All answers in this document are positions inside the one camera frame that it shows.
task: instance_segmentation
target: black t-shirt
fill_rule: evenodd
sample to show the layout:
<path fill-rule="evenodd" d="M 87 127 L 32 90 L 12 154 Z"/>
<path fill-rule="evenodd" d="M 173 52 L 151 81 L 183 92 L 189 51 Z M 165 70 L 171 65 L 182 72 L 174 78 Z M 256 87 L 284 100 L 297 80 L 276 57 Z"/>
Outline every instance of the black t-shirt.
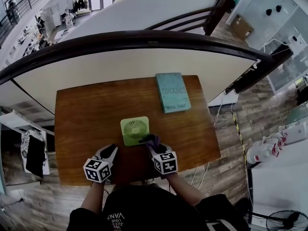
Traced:
<path fill-rule="evenodd" d="M 218 219 L 227 220 L 238 231 L 248 230 L 225 195 L 203 199 L 193 207 L 161 188 L 128 186 L 111 193 L 99 215 L 83 208 L 72 211 L 67 230 L 208 231 L 206 222 Z"/>

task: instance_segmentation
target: glove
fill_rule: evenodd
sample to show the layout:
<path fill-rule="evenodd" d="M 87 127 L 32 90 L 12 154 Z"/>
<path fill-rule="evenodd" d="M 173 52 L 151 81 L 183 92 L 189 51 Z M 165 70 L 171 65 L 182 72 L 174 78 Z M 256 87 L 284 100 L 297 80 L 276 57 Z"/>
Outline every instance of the glove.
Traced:
<path fill-rule="evenodd" d="M 150 157 L 154 162 L 155 169 L 162 175 L 178 171 L 177 155 L 171 147 L 160 142 L 160 137 L 149 134 L 143 139 L 149 149 Z"/>
<path fill-rule="evenodd" d="M 89 158 L 83 166 L 87 179 L 101 183 L 110 177 L 117 150 L 118 147 L 115 144 L 107 145 Z"/>

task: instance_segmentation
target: wooden floor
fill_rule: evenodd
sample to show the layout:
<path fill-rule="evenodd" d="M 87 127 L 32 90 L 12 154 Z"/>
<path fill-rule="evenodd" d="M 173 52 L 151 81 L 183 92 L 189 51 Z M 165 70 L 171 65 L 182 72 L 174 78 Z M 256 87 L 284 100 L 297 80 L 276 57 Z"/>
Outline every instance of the wooden floor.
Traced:
<path fill-rule="evenodd" d="M 220 23 L 214 35 L 235 40 L 235 36 L 226 32 L 226 27 Z M 295 90 L 289 89 L 273 96 L 267 79 L 254 85 L 240 95 L 236 105 L 232 107 L 246 148 L 262 136 L 269 135 L 277 130 L 278 125 L 284 124 L 288 111 L 296 106 Z M 218 111 L 211 108 L 212 120 Z M 223 107 L 215 126 L 221 158 L 210 163 L 200 190 L 205 196 L 218 193 L 226 194 L 231 203 L 236 203 L 242 197 L 247 197 L 247 183 L 244 160 L 240 141 L 232 120 L 230 107 Z M 0 224 L 8 230 L 66 230 L 69 214 L 73 209 L 80 207 L 89 187 L 67 187 L 59 184 L 56 155 L 50 155 L 51 174 L 44 177 L 40 187 L 11 191 L 8 196 L 0 196 L 0 205 L 13 203 L 24 198 L 24 202 L 7 206 L 6 212 L 0 211 Z M 30 174 L 22 170 L 21 157 L 18 145 L 15 148 L 2 148 L 2 161 L 7 183 L 21 183 L 30 181 Z M 204 167 L 199 167 L 193 180 L 198 188 L 201 182 Z M 195 169 L 180 173 L 180 176 L 191 183 Z M 166 180 L 157 180 L 166 190 Z"/>

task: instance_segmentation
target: wall outlet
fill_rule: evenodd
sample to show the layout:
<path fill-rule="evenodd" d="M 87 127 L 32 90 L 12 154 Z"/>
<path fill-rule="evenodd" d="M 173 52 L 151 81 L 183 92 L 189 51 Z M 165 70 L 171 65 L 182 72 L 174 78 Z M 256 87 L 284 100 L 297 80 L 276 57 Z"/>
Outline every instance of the wall outlet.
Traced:
<path fill-rule="evenodd" d="M 289 47 L 293 52 L 292 58 L 294 59 L 307 46 L 307 43 L 302 35 L 298 35 L 297 37 L 291 36 L 289 40 L 291 42 Z"/>

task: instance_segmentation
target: metal railing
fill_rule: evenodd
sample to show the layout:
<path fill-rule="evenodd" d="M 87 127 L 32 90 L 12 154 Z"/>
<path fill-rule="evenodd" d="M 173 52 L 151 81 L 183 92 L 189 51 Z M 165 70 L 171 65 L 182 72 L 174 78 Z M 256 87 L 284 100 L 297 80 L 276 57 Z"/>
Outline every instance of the metal railing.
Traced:
<path fill-rule="evenodd" d="M 33 8 L 39 0 L 21 0 L 6 11 L 6 16 L 0 21 L 0 49 L 20 19 Z"/>

